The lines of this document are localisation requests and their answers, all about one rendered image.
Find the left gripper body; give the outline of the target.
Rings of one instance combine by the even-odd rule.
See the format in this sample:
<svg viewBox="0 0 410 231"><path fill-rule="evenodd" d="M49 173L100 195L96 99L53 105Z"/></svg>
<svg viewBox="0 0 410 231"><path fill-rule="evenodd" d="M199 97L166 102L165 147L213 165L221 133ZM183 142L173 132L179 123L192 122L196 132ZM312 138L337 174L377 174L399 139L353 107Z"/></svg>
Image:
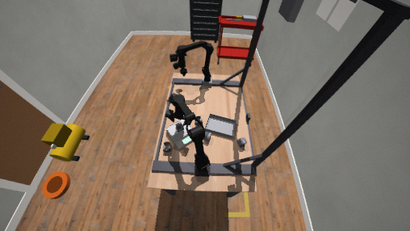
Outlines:
<svg viewBox="0 0 410 231"><path fill-rule="evenodd" d="M166 113L165 113L165 117L167 117L167 118L172 118L172 117L174 117L175 119L178 119L178 120L185 120L185 116L183 116L183 114L182 113L177 113L177 112L175 112L175 113L173 113L174 111L173 110L168 110ZM186 120L185 120L185 124L186 124Z"/></svg>

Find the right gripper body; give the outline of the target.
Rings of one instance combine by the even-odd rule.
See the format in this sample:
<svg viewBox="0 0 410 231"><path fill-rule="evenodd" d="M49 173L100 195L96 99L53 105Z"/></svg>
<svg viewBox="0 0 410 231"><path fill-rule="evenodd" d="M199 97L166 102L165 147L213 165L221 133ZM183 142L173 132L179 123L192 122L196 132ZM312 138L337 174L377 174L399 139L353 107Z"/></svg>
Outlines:
<svg viewBox="0 0 410 231"><path fill-rule="evenodd" d="M186 67L186 62L185 61L179 61L179 64L181 66L182 69L180 69L180 73L181 74L187 74L187 69L185 69Z"/></svg>

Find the white digital scale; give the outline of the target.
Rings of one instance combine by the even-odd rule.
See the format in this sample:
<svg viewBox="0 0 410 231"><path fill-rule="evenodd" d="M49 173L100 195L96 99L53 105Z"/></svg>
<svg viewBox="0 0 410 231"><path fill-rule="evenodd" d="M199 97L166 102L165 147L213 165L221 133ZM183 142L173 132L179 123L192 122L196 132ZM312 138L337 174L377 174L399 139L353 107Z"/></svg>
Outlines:
<svg viewBox="0 0 410 231"><path fill-rule="evenodd" d="M166 128L167 133L171 135L171 138L173 139L178 149L192 142L192 140L189 138L188 133L186 131L186 125L184 126L184 130L180 132L178 132L177 129L175 128L176 127L175 124L177 124L180 121L182 122L182 125L183 125L185 120L179 120Z"/></svg>

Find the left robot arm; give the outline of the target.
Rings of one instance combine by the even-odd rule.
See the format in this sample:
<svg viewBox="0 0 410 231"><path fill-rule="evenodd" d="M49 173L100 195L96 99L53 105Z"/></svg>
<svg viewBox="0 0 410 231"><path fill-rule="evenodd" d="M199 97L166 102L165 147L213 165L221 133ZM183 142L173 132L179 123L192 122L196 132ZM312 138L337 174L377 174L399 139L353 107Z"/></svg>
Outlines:
<svg viewBox="0 0 410 231"><path fill-rule="evenodd" d="M177 95L172 93L170 96L171 103L175 106L175 111L177 113L182 113L186 119L186 131L189 138L196 143L195 149L195 165L199 172L207 172L207 167L211 164L207 155L204 153L203 149L203 139L205 137L205 129L200 120L198 120L190 110L190 108L185 103L185 98L182 94ZM178 110L179 109L179 110ZM200 125L188 130L188 124L190 121L196 120ZM204 155L205 154L205 155Z"/></svg>

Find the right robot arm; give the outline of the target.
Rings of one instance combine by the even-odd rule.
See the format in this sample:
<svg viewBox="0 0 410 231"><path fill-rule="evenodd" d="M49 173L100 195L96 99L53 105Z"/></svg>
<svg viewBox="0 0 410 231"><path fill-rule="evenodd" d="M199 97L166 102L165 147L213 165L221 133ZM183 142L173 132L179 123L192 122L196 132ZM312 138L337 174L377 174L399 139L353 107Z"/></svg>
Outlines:
<svg viewBox="0 0 410 231"><path fill-rule="evenodd" d="M205 82L210 82L211 81L211 74L209 71L209 64L210 64L210 59L211 59L211 54L213 53L213 46L210 43L207 43L205 41L200 40L199 42L195 42L193 44L188 44L188 45L179 45L178 49L176 51L175 54L170 54L170 62L173 61L184 61L185 60L185 56L186 53L192 49L195 48L200 48L203 47L206 49L206 59L205 59L205 65L202 68L203 71L203 75L205 75L206 77L204 78ZM177 59L178 58L178 59ZM173 64L173 67L175 69L181 68L179 62L176 62Z"/></svg>

